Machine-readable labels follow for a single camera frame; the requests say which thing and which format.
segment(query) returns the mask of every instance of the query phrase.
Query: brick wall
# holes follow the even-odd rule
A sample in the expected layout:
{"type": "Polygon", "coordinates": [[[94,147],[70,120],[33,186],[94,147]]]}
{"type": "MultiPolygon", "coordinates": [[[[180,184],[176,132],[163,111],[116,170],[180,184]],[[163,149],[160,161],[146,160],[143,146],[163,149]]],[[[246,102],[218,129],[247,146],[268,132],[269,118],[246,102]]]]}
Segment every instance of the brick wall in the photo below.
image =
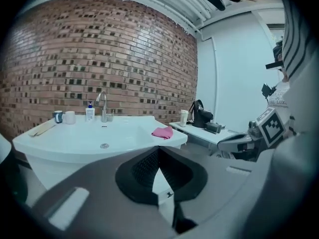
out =
{"type": "Polygon", "coordinates": [[[41,4],[15,23],[2,56],[0,132],[11,139],[54,110],[84,114],[102,90],[108,112],[163,123],[177,121],[195,98],[195,38],[133,1],[41,4]]]}

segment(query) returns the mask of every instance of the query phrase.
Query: white countertop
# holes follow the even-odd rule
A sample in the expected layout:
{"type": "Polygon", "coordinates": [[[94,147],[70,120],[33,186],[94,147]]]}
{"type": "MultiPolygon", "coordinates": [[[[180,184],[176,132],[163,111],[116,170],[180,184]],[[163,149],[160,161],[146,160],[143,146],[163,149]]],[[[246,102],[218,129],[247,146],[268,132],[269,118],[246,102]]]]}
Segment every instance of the white countertop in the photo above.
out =
{"type": "Polygon", "coordinates": [[[227,129],[222,129],[220,133],[214,134],[206,131],[203,128],[194,127],[192,125],[186,125],[185,127],[182,127],[179,125],[179,122],[171,122],[169,124],[174,128],[178,128],[186,133],[194,135],[202,140],[213,143],[215,145],[217,145],[219,141],[235,134],[234,132],[228,131],[227,129]]]}

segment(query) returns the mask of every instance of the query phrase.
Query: pink cloth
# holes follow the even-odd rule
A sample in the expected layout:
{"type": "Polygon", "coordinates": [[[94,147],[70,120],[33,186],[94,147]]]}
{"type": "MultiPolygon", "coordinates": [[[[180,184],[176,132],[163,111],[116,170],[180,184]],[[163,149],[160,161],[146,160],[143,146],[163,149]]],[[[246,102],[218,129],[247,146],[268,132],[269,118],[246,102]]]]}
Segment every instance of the pink cloth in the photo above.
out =
{"type": "Polygon", "coordinates": [[[156,128],[152,133],[153,136],[164,138],[165,140],[170,139],[173,136],[173,129],[168,126],[165,128],[156,128]]]}

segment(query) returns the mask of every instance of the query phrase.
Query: bottle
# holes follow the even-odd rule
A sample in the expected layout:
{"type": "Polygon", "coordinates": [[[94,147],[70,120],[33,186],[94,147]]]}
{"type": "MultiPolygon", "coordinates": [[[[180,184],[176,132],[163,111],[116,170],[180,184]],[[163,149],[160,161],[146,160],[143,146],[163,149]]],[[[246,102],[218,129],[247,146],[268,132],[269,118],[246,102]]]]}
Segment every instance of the bottle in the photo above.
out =
{"type": "Polygon", "coordinates": [[[94,121],[95,108],[93,108],[92,102],[90,102],[88,108],[85,109],[85,113],[86,113],[86,122],[94,121]]]}

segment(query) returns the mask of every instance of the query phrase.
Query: black bag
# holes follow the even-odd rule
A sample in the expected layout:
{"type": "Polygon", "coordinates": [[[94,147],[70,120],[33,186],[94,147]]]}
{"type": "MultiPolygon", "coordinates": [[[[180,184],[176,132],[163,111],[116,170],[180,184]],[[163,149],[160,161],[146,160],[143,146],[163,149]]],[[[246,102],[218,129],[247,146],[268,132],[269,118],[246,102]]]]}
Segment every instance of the black bag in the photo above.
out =
{"type": "Polygon", "coordinates": [[[210,122],[214,116],[211,112],[204,110],[204,105],[201,100],[194,101],[189,109],[190,117],[193,118],[193,126],[205,128],[206,123],[210,122]]]}

